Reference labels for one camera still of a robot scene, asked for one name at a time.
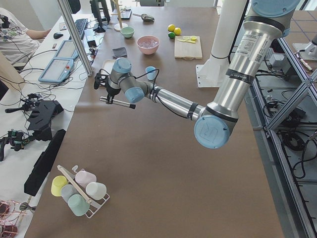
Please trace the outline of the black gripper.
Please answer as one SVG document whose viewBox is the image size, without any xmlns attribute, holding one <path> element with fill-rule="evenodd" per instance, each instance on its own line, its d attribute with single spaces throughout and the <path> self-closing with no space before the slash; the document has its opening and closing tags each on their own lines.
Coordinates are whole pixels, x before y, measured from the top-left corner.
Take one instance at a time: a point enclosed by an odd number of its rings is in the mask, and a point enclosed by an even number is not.
<svg viewBox="0 0 317 238">
<path fill-rule="evenodd" d="M 100 86 L 105 87 L 108 79 L 109 73 L 104 69 L 100 69 L 94 78 L 94 89 L 97 90 Z M 114 89 L 111 86 L 106 86 L 106 90 L 108 92 L 106 103 L 112 104 L 115 95 L 120 93 L 120 89 Z"/>
</svg>

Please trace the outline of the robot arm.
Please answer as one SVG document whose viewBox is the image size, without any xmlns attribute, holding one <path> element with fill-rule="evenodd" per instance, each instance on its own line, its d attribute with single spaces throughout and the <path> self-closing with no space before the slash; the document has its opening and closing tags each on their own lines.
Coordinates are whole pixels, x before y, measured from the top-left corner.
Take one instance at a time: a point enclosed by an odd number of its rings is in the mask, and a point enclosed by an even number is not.
<svg viewBox="0 0 317 238">
<path fill-rule="evenodd" d="M 105 81 L 107 96 L 101 101 L 128 108 L 143 98 L 160 103 L 174 114 L 195 122 L 194 135 L 204 147 L 216 149 L 229 139 L 238 109 L 273 40 L 288 35 L 298 1 L 254 0 L 244 22 L 245 33 L 214 98 L 206 106 L 176 95 L 154 82 L 138 81 L 131 62 L 116 59 Z"/>
</svg>

